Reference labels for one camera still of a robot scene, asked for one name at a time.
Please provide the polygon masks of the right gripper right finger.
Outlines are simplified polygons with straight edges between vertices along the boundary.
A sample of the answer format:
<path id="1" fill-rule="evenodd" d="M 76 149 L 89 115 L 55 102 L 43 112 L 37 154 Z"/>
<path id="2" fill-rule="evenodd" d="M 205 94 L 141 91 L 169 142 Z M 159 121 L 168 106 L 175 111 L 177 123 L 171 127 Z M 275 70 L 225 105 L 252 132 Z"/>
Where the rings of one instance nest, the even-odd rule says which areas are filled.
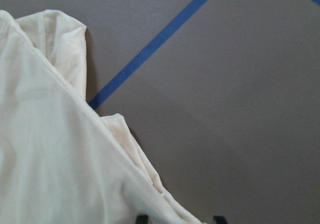
<path id="1" fill-rule="evenodd" d="M 227 220 L 224 216 L 213 216 L 215 224 L 227 224 Z"/>

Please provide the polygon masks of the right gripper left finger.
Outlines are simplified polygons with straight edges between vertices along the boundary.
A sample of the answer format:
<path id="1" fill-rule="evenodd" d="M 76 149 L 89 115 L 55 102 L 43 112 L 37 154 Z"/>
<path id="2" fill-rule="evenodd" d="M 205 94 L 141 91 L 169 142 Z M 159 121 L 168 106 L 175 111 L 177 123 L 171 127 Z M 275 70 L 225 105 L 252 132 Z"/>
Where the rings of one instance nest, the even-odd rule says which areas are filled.
<path id="1" fill-rule="evenodd" d="M 148 224 L 148 223 L 149 223 L 148 215 L 139 215 L 135 220 L 135 224 Z"/>

